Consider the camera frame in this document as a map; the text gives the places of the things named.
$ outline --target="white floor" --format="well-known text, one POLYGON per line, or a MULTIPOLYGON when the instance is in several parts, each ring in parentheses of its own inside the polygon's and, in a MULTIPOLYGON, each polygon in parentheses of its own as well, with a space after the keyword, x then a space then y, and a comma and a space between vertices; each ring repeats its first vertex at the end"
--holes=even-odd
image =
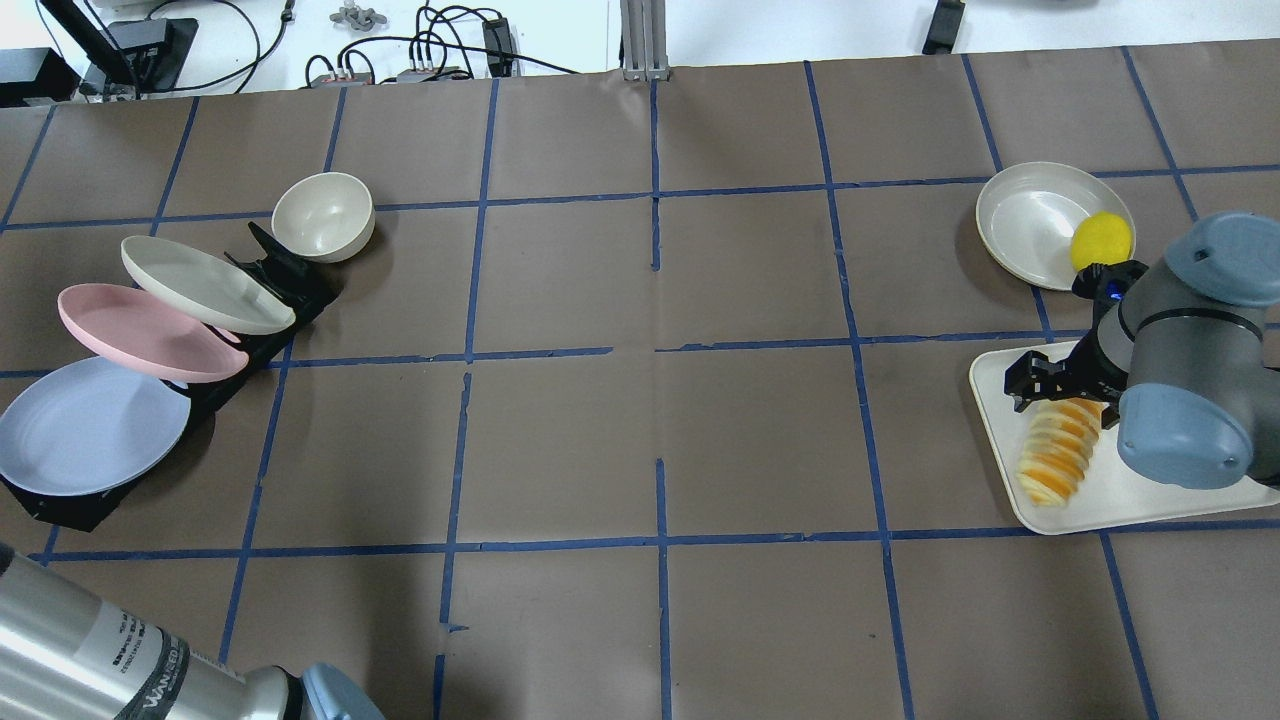
MULTIPOLYGON (((93 0, 118 5, 129 0, 93 0)), ((283 0, 236 0, 257 24, 264 46, 279 28, 283 0)), ((417 0, 361 0, 389 19, 371 33, 337 26, 329 14, 340 0, 297 0, 297 20, 280 49, 266 60, 248 90, 278 90, 303 83, 303 63, 314 54, 329 58, 352 40, 372 35, 412 35, 417 0)), ((0 47, 50 45, 36 0, 12 4, 0 24, 0 47)), ((617 0, 488 0, 517 33, 517 50, 581 72, 617 67, 617 0)), ((137 19, 155 0, 102 9, 106 22, 137 19)), ((668 0, 667 36, 672 65, 721 65, 914 55, 920 51, 934 0, 668 0)), ((200 20, 182 82, 200 83, 238 68, 255 56, 243 19, 210 0, 175 3, 157 17, 200 20)), ((460 22, 467 45, 483 46, 479 22, 460 22)), ((52 19, 55 37, 77 69, 83 53, 52 19)), ((1280 37, 1280 0, 969 0, 956 44, 959 53, 1153 45, 1203 40, 1280 37)), ((402 42, 360 47, 372 59, 378 78, 407 67, 402 42)), ((476 73, 484 63, 472 58, 476 73)), ((552 70, 521 63, 521 74, 552 70)), ((230 92, 238 79, 206 92, 230 92)))

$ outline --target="bowl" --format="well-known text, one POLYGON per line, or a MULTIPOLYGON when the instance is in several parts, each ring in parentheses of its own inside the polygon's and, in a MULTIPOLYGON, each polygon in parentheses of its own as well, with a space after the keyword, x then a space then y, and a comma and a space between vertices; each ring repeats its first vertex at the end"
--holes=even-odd
POLYGON ((303 178, 275 204, 271 234, 300 258, 339 263, 374 234, 374 197, 347 173, 303 178))
POLYGON ((1071 236, 1085 218, 1133 215, 1120 196, 1089 173, 1059 163, 1023 163, 987 181, 978 195, 978 233, 1006 270, 1047 290, 1071 290, 1071 236))

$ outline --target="metal post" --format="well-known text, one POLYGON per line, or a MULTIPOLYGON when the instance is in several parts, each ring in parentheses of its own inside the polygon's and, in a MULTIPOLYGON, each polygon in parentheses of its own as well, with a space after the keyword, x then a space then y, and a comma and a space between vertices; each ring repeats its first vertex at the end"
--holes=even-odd
POLYGON ((666 0, 620 0, 622 4, 622 77, 667 79, 666 0))

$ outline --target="yellow lemon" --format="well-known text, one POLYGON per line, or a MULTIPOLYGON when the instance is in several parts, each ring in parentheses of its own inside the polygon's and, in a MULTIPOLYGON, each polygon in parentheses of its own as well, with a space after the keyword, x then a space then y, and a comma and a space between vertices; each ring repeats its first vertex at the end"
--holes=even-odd
POLYGON ((1114 265, 1133 254, 1133 229, 1115 213, 1097 213, 1085 218, 1071 237, 1071 266, 1080 272, 1093 263, 1114 265))

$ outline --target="gray robot arm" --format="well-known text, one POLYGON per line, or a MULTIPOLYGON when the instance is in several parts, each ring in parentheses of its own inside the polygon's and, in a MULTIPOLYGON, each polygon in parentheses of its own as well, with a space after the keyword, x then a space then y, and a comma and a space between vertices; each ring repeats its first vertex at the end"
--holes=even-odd
POLYGON ((1009 369, 1019 411, 1038 398, 1107 402, 1116 450, 1143 477, 1280 487, 1280 373, 1262 364, 1266 311, 1280 302, 1280 223, 1212 215, 1149 270, 1096 265, 1073 290, 1098 302, 1094 327, 1061 363, 1029 352, 1009 369))

